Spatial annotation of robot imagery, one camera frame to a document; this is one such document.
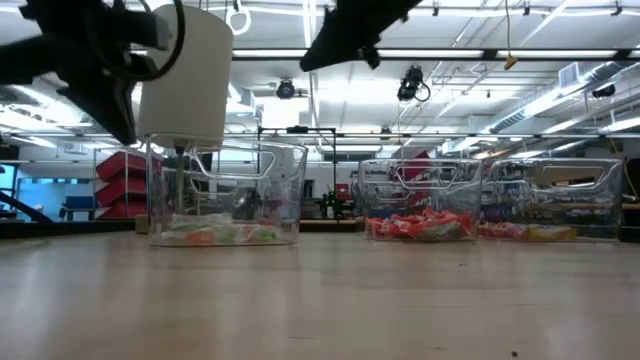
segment workbench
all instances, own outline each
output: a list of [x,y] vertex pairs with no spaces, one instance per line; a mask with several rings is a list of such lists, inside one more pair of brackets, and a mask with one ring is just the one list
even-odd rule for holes
[[640,247],[0,246],[3,359],[636,359]]

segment transparent container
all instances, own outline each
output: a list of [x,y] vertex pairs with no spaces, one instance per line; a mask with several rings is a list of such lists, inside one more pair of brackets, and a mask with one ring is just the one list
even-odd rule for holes
[[512,159],[483,181],[480,236],[513,241],[617,241],[623,163]]
[[[148,141],[157,136],[166,143],[170,135],[154,135]],[[148,169],[153,245],[297,242],[305,147],[251,141],[210,147],[203,146],[202,139],[185,143],[175,136],[184,146],[183,154]]]
[[471,240],[480,214],[482,162],[377,159],[360,163],[367,239]]

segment camera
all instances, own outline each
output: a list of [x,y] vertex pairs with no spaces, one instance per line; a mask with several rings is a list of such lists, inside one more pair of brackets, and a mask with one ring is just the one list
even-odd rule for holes
[[291,80],[285,79],[280,81],[278,89],[276,89],[276,96],[280,100],[289,100],[296,95],[296,88],[293,86]]

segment colorful items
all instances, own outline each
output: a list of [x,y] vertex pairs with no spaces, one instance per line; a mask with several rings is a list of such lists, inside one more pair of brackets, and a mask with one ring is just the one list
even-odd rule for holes
[[568,226],[487,222],[480,225],[478,233],[482,237],[499,240],[576,241],[578,231]]
[[233,222],[228,214],[173,215],[154,241],[157,246],[228,246],[289,244],[280,227]]
[[422,215],[394,214],[388,219],[369,218],[366,231],[367,236],[374,240],[455,241],[469,239],[471,224],[469,213],[437,212],[428,207]]

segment plastic bin handle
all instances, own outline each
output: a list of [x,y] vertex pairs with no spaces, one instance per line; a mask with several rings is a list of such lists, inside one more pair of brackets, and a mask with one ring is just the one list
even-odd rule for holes
[[377,201],[380,202],[397,202],[397,201],[406,201],[407,199],[409,199],[409,197],[411,197],[411,193],[407,193],[407,195],[405,197],[402,198],[389,198],[389,197],[383,197],[380,196],[380,187],[379,186],[374,186],[373,187],[373,194],[376,197]]
[[546,165],[544,166],[542,168],[542,176],[544,177],[546,183],[549,184],[551,187],[558,188],[558,189],[572,189],[572,187],[553,185],[553,182],[549,181],[549,177],[548,177],[549,171],[553,169],[600,170],[600,175],[596,179],[594,179],[593,184],[587,185],[587,186],[581,186],[580,187],[581,190],[595,189],[598,186],[600,186],[602,182],[605,180],[605,178],[607,177],[606,171],[602,166],[594,166],[594,165],[584,165],[584,166],[583,165]]
[[[442,179],[440,179],[439,177],[437,177],[434,180],[428,180],[428,181],[405,181],[402,177],[402,175],[400,175],[400,170],[402,169],[417,169],[417,170],[429,170],[429,169],[453,169],[452,173],[451,173],[451,179],[449,180],[449,183],[446,184],[442,181]],[[422,165],[422,166],[418,166],[418,165],[400,165],[396,168],[396,173],[395,173],[395,177],[398,179],[398,181],[400,182],[400,185],[402,185],[402,187],[404,187],[407,190],[443,190],[443,189],[448,189],[451,187],[451,185],[453,185],[453,183],[455,182],[455,180],[458,178],[458,174],[459,174],[459,169],[455,166],[444,166],[444,165],[440,165],[440,166],[433,166],[433,165]],[[437,182],[438,184],[441,184],[441,186],[433,186],[433,185],[429,185],[433,182]]]
[[[225,147],[225,150],[228,150],[228,149],[247,151],[247,149],[242,149],[242,148]],[[271,160],[271,162],[269,162],[269,165],[267,165],[267,168],[261,174],[233,174],[233,173],[210,173],[210,172],[208,172],[205,169],[204,164],[202,163],[202,161],[200,160],[200,157],[197,154],[197,148],[192,149],[191,152],[190,152],[190,156],[193,157],[193,159],[198,164],[198,167],[200,168],[200,171],[202,172],[202,175],[204,175],[204,176],[206,176],[206,177],[208,177],[210,179],[216,179],[216,180],[240,180],[240,181],[260,180],[260,179],[265,177],[265,174],[269,173],[269,171],[273,167],[273,164],[277,160],[276,154],[274,154],[271,151],[264,151],[264,150],[258,151],[258,156],[260,156],[260,154],[269,154],[269,155],[271,155],[273,157],[273,160]]]

